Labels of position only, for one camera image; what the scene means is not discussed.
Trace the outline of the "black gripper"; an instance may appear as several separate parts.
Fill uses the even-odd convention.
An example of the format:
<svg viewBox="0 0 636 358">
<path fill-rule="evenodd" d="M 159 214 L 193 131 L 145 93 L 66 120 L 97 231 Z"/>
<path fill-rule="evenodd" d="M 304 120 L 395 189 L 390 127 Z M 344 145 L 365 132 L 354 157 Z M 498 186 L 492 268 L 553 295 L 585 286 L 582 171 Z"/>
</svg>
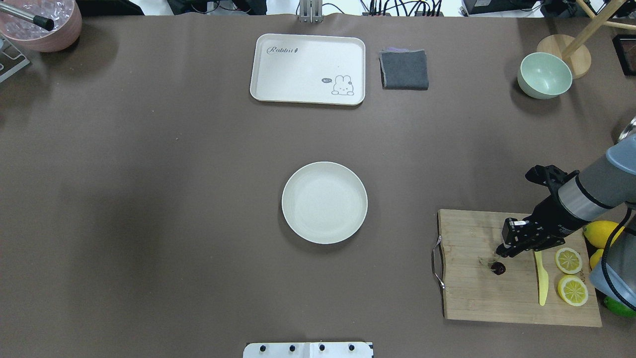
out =
<svg viewBox="0 0 636 358">
<path fill-rule="evenodd" d="M 572 215 L 558 199 L 548 197 L 528 217 L 504 220 L 503 242 L 495 254 L 501 258 L 515 258 L 527 250 L 541 251 L 563 245 L 565 238 L 581 227 L 581 218 Z"/>
</svg>

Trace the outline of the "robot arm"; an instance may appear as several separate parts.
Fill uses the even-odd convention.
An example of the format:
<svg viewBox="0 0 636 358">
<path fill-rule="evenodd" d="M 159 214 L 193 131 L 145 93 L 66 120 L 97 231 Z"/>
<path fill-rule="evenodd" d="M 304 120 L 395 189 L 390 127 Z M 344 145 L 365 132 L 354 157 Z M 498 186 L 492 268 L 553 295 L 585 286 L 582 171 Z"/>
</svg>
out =
<svg viewBox="0 0 636 358">
<path fill-rule="evenodd" d="M 563 245 L 565 238 L 620 204 L 627 214 L 619 224 L 621 234 L 611 232 L 614 245 L 605 249 L 591 273 L 593 285 L 626 307 L 635 308 L 635 121 L 623 129 L 614 146 L 581 172 L 563 172 L 556 166 L 534 166 L 527 181 L 550 192 L 531 215 L 507 218 L 502 243 L 495 259 L 513 258 L 526 250 L 536 252 Z"/>
</svg>

